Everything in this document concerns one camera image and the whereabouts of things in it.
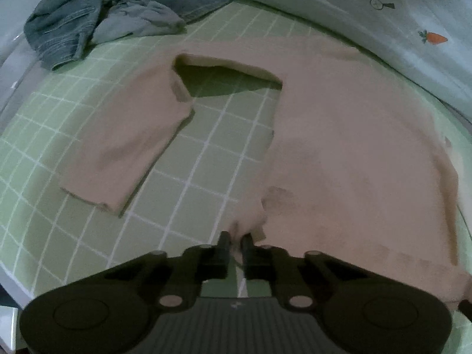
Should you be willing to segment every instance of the carrot sticker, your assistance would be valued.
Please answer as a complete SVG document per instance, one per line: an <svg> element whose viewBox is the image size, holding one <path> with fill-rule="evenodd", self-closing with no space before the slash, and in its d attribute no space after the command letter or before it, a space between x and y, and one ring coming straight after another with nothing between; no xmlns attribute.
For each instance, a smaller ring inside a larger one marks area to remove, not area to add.
<svg viewBox="0 0 472 354"><path fill-rule="evenodd" d="M424 30L424 32L418 32L418 34L422 37L423 44L426 44L426 41L428 41L430 44L437 45L448 41L446 37L437 33L428 32L427 30Z"/></svg>

